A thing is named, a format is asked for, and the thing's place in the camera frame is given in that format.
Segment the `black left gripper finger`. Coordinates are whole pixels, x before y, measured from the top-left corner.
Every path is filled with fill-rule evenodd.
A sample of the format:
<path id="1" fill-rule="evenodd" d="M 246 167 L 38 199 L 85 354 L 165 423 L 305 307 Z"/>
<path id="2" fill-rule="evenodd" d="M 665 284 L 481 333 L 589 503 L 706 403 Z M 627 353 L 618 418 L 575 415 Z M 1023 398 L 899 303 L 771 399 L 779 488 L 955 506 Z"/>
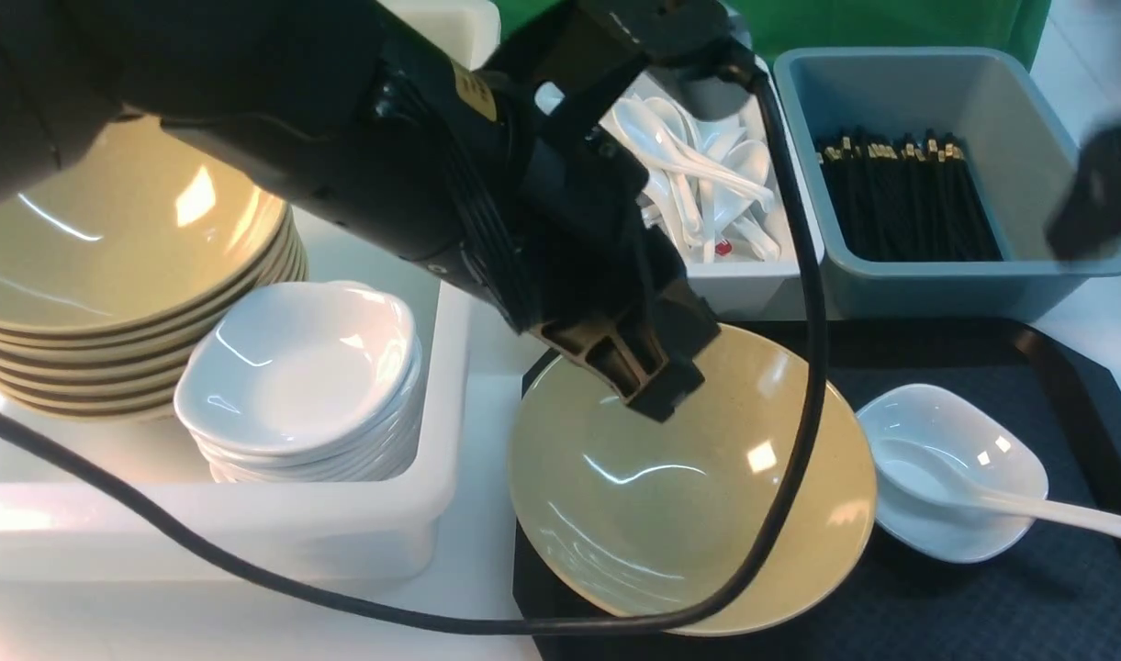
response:
<path id="1" fill-rule="evenodd" d="M 696 357 L 721 335 L 710 315 L 628 311 L 622 318 L 549 322 L 536 336 L 610 387 L 637 415 L 667 421 L 706 381 Z"/>

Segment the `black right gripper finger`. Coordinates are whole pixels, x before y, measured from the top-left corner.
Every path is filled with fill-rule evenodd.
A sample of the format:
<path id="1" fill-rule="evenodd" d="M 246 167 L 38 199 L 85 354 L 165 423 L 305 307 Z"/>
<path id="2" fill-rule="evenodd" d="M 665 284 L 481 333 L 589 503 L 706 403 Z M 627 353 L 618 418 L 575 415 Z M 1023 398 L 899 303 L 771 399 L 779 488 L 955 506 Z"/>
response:
<path id="1" fill-rule="evenodd" d="M 1088 259 L 1121 241 L 1121 118 L 1088 134 L 1071 187 L 1046 231 L 1059 261 Z"/>

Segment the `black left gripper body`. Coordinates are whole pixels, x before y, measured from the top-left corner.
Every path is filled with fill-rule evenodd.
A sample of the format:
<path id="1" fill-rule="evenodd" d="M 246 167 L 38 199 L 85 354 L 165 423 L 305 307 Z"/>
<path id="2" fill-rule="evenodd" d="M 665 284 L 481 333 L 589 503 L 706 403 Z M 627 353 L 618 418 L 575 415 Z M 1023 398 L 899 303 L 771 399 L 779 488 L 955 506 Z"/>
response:
<path id="1" fill-rule="evenodd" d="M 745 54 L 717 1 L 555 1 L 478 71 L 499 104 L 504 162 L 484 179 L 498 226 L 461 243 L 461 289 L 517 333 L 628 311 L 714 315 L 637 197 L 648 173 L 600 122 L 643 74 L 677 100 L 723 92 Z"/>

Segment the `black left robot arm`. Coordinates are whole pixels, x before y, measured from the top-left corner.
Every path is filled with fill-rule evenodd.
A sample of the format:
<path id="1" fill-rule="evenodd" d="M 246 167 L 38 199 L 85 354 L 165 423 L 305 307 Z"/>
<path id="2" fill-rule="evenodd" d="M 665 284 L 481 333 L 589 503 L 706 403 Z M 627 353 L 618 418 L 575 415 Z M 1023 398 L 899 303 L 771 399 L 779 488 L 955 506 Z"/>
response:
<path id="1" fill-rule="evenodd" d="M 665 421 L 720 328 L 600 122 L 741 52 L 715 1 L 557 1 L 475 71 L 376 1 L 0 1 L 0 201 L 157 118 Z"/>

